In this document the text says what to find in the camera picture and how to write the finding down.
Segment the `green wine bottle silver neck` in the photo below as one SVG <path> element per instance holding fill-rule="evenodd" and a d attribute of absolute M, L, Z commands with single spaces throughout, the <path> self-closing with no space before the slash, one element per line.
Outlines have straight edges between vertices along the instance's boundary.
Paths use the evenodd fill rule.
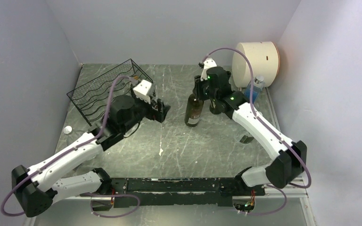
<path fill-rule="evenodd" d="M 194 94 L 190 94 L 187 100 L 184 122 L 189 127 L 198 125 L 203 110 L 204 101 L 198 100 Z"/>

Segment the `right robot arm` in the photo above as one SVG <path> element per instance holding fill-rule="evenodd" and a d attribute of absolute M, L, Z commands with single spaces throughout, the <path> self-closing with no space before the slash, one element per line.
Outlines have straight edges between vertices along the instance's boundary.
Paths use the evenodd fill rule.
<path fill-rule="evenodd" d="M 194 77 L 193 94 L 198 100 L 210 100 L 216 113 L 223 113 L 242 126 L 265 149 L 271 163 L 243 170 L 235 188 L 246 195 L 254 186 L 272 184 L 284 188 L 304 171 L 307 146 L 294 142 L 272 126 L 253 107 L 248 97 L 233 91 L 229 83 L 231 73 L 220 66 L 207 69 L 206 78 Z"/>

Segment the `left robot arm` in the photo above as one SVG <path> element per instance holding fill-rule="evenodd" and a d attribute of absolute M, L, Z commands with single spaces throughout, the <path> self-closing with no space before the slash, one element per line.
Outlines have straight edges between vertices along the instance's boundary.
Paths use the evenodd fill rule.
<path fill-rule="evenodd" d="M 110 193 L 112 179 L 102 168 L 70 178 L 64 175 L 123 140 L 144 118 L 163 122 L 170 108 L 161 99 L 152 100 L 150 96 L 109 98 L 100 124 L 48 159 L 30 167 L 19 165 L 12 169 L 10 193 L 23 209 L 19 215 L 38 216 L 58 201 L 79 194 Z"/>

